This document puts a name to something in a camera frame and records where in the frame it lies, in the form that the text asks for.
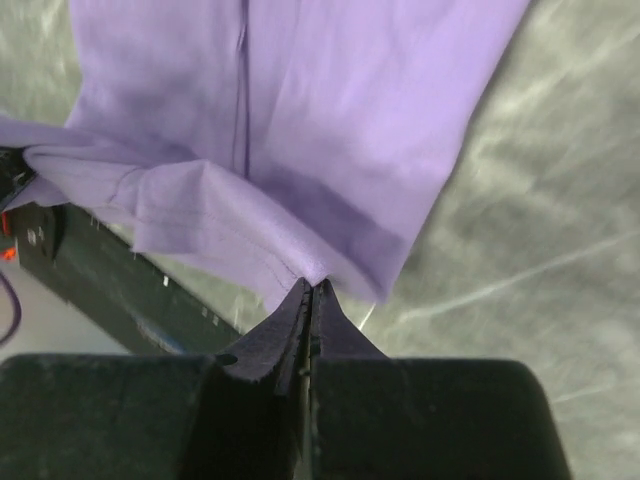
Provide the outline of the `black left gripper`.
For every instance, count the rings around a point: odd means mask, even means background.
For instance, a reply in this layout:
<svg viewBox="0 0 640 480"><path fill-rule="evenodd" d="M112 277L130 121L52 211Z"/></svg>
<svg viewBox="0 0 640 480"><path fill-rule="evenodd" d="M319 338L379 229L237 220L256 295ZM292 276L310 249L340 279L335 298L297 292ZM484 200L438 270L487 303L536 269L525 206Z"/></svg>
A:
<svg viewBox="0 0 640 480"><path fill-rule="evenodd" d="M24 148L0 148L0 208L7 207L33 182L35 171L25 160Z"/></svg>

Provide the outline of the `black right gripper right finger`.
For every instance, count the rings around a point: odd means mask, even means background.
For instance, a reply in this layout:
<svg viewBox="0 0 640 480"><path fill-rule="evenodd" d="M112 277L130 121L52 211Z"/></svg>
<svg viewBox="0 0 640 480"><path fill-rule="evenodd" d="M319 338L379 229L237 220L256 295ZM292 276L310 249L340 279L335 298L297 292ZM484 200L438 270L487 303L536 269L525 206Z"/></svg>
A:
<svg viewBox="0 0 640 480"><path fill-rule="evenodd" d="M311 474L316 479L568 479L546 394L505 359L390 358L312 294Z"/></svg>

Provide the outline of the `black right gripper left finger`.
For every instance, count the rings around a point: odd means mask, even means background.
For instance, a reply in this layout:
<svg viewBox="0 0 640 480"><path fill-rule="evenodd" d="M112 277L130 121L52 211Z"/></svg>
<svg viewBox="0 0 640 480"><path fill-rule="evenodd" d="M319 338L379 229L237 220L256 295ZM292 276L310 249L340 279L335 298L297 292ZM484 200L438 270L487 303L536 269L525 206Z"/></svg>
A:
<svg viewBox="0 0 640 480"><path fill-rule="evenodd" d="M216 355L200 390L180 478L293 478L311 300L311 285L297 281L272 314Z"/></svg>

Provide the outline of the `purple t shirt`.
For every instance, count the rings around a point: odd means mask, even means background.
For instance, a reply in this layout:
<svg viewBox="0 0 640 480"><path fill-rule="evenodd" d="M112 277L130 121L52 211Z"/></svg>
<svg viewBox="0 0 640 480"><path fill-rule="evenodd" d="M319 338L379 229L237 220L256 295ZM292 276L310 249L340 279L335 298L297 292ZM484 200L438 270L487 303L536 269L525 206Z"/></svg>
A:
<svg viewBox="0 0 640 480"><path fill-rule="evenodd" d="M385 300L524 1L74 1L62 127L1 121L72 203L275 309L299 279Z"/></svg>

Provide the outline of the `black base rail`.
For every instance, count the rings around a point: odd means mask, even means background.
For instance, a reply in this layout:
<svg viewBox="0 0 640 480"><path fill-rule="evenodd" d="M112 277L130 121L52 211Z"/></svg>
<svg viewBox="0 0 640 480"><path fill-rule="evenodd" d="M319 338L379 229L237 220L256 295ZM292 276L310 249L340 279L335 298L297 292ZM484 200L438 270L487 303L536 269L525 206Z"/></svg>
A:
<svg viewBox="0 0 640 480"><path fill-rule="evenodd" d="M21 266L134 354L215 354L240 337L81 208L28 204L8 225Z"/></svg>

